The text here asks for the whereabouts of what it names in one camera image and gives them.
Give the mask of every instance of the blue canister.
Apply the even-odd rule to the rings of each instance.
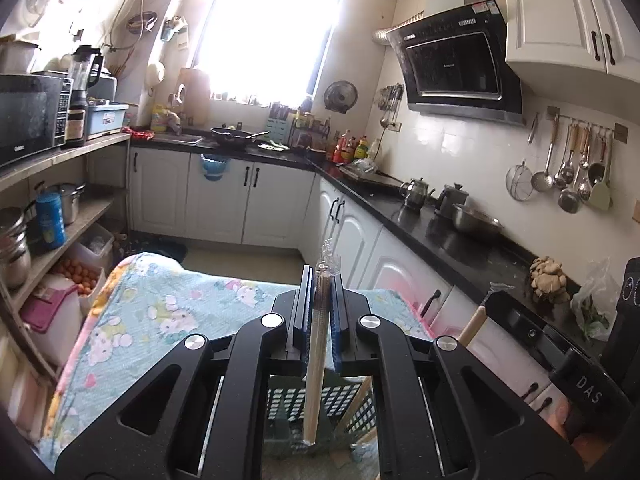
[[[49,249],[56,249],[66,242],[65,222],[62,218],[60,195],[47,192],[36,198],[36,213],[42,238]]]

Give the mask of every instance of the floor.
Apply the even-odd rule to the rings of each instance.
[[[182,266],[213,276],[230,276],[256,282],[300,283],[304,261],[299,254],[264,250],[233,251],[189,248]]]

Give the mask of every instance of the window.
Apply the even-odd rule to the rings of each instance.
[[[297,107],[314,92],[339,0],[215,0],[196,58],[229,99]]]

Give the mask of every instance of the blender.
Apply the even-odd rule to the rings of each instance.
[[[86,142],[86,91],[100,81],[103,62],[100,49],[91,45],[79,46],[72,56],[68,77],[73,79],[73,86],[65,137],[65,145],[70,148],[82,146]]]

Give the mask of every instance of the sink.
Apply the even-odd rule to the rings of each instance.
[[[161,142],[170,142],[172,144],[185,144],[187,146],[195,146],[199,143],[204,137],[196,136],[196,135],[186,135],[182,134],[181,136],[176,136],[173,134],[155,134],[153,140],[160,140]]]

